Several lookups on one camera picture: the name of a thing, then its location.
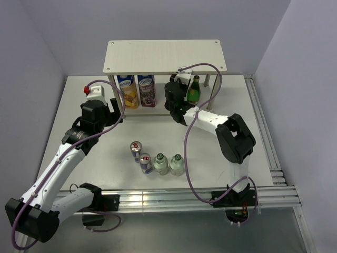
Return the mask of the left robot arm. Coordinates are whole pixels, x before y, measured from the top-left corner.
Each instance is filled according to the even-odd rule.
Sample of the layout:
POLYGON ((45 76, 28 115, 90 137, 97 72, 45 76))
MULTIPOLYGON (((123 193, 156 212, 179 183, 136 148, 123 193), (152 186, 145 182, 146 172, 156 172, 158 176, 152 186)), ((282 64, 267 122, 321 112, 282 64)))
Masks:
POLYGON ((59 225, 77 211, 103 211, 102 190, 90 183, 81 184, 60 200, 56 197, 75 167, 98 143, 99 137, 123 121, 116 99, 110 102, 113 111, 100 100, 81 104, 82 115, 66 131, 55 157, 43 174, 18 200, 9 199, 5 211, 12 226, 13 244, 16 243, 16 232, 47 242, 59 225))

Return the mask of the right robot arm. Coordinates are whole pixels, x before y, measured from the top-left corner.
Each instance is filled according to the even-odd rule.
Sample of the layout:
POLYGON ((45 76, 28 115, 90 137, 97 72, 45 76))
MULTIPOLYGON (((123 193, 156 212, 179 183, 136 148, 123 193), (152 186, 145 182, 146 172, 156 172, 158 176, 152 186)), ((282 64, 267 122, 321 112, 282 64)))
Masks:
POLYGON ((230 179, 226 197, 235 206, 240 205, 250 190, 248 177, 249 158, 256 145, 256 140, 238 114, 232 116, 218 115, 204 111, 185 100, 187 85, 175 74, 165 84, 165 108, 173 120, 179 124, 205 130, 218 139, 221 152, 230 165, 230 179))

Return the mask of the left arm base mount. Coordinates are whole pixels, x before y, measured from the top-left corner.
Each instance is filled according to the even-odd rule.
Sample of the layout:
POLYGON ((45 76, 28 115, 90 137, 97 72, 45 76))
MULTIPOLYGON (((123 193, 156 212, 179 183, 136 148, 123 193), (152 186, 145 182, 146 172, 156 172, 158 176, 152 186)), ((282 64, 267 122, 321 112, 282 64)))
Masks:
POLYGON ((81 210, 84 228, 93 232, 108 232, 116 229, 122 221, 121 217, 115 213, 118 211, 119 204, 119 194, 104 194, 94 199, 92 205, 81 210), (117 225, 110 229, 99 228, 109 217, 116 217, 117 225))

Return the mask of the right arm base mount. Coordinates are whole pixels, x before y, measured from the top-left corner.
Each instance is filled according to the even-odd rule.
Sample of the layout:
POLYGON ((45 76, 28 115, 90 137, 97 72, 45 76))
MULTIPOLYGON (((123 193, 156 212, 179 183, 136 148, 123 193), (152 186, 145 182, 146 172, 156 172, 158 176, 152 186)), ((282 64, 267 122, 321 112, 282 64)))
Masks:
POLYGON ((212 204, 214 208, 235 208, 227 210, 226 217, 230 222, 242 223, 249 218, 249 208, 257 208, 257 198, 254 190, 244 190, 240 193, 231 190, 224 198, 212 204))

